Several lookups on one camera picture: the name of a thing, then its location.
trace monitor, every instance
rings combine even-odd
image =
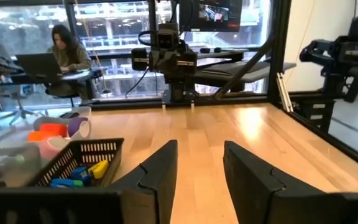
[[[242,0],[180,0],[180,31],[238,32]]]

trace office chair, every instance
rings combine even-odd
[[[3,45],[0,44],[0,56],[4,58],[10,58],[9,54],[6,52],[6,49]],[[19,108],[12,113],[0,117],[0,120],[13,117],[9,125],[12,125],[18,118],[25,118],[26,115],[33,115],[33,111],[25,110],[22,106],[21,99],[26,98],[27,94],[23,94],[22,90],[30,85],[17,85],[17,86],[0,86],[0,97],[10,97],[13,100],[17,101]]]

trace wooden tabletop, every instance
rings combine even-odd
[[[94,138],[125,138],[116,179],[178,140],[171,223],[238,223],[225,140],[325,192],[358,192],[358,163],[270,104],[93,112]]]

